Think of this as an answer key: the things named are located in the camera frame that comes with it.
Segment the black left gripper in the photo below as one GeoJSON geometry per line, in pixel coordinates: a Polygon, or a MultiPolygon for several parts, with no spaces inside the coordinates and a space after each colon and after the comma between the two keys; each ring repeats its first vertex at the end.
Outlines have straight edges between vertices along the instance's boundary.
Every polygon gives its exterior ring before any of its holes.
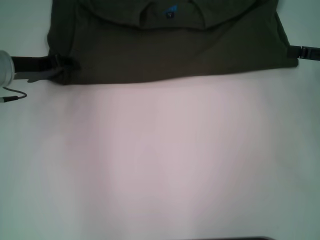
{"type": "Polygon", "coordinates": [[[14,65],[14,79],[34,83],[40,80],[66,80],[68,70],[79,70],[80,64],[73,58],[56,54],[44,57],[11,57],[14,65]]]}

